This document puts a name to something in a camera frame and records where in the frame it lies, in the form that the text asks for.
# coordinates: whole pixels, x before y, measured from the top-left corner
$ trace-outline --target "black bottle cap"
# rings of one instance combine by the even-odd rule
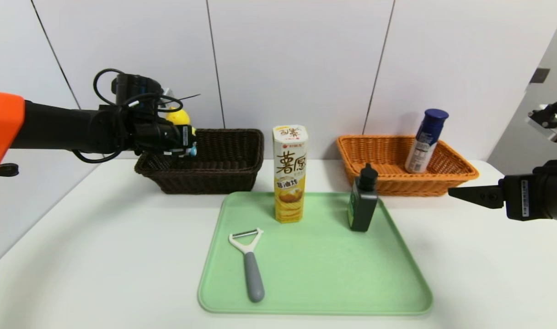
[[[358,189],[364,191],[373,191],[376,185],[377,178],[378,171],[372,169],[370,163],[366,163],[366,167],[360,170],[360,182],[358,184]]]

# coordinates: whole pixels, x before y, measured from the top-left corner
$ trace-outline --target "spray can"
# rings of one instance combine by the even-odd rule
[[[425,111],[425,118],[421,122],[421,127],[419,127],[404,164],[404,168],[408,172],[423,173],[427,170],[427,165],[429,165],[435,146],[437,146],[437,140],[441,135],[443,123],[449,116],[447,112],[437,108],[429,108]]]

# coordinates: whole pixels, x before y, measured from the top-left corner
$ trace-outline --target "white wall panel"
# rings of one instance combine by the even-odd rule
[[[184,101],[192,124],[224,127],[205,0],[34,3],[82,108],[103,103],[92,81],[99,70],[113,67],[155,79],[179,98],[201,94]],[[114,77],[100,79],[100,92],[111,100]]]
[[[0,0],[0,91],[75,107],[29,1]],[[20,174],[0,177],[0,257],[95,168],[65,150],[9,150],[2,162]]]
[[[226,127],[306,125],[310,158],[362,133],[392,0],[209,0]]]
[[[365,133],[416,133],[441,108],[441,138],[486,159],[556,28],[557,0],[397,0]]]
[[[507,175],[530,173],[534,167],[557,159],[557,143],[545,138],[525,121],[528,113],[540,104],[557,101],[557,31],[541,60],[541,67],[551,69],[545,83],[529,85],[519,108],[488,158],[488,163]]]

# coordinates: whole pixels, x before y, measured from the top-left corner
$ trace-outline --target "yellow lemon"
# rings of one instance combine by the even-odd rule
[[[174,125],[191,124],[191,119],[189,119],[189,115],[185,110],[178,110],[177,112],[167,114],[167,120],[171,121]]]

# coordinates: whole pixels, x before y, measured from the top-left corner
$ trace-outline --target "green tray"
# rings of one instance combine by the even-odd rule
[[[306,193],[299,223],[274,220],[273,193],[224,200],[199,304],[216,313],[413,315],[433,296],[382,201],[368,232],[349,229],[349,194]],[[255,249],[266,296],[247,297],[242,253],[231,233],[264,230]],[[253,237],[238,241],[248,244]]]

